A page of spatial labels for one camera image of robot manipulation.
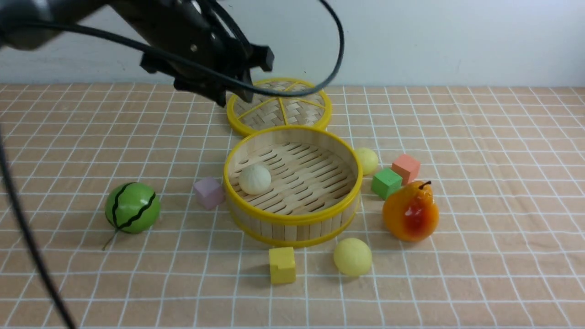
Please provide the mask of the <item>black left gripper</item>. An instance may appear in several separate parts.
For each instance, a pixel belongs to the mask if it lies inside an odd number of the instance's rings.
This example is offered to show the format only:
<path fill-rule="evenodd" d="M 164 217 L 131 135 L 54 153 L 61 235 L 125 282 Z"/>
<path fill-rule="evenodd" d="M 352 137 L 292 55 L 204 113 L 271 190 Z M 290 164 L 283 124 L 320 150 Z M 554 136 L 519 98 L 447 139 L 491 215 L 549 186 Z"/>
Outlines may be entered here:
<path fill-rule="evenodd" d="M 251 83 L 252 68 L 271 71 L 274 63 L 274 53 L 268 46 L 244 44 L 225 32 L 197 31 L 186 19 L 178 17 L 164 17 L 160 21 L 154 21 L 151 17 L 142 19 L 140 35 L 154 48 L 246 84 Z M 251 92 L 230 87 L 199 69 L 151 54 L 142 55 L 140 66 L 149 74 L 163 73 L 173 77 L 176 90 L 201 95 L 218 106 L 226 106 L 228 92 L 248 102 L 254 97 Z"/>

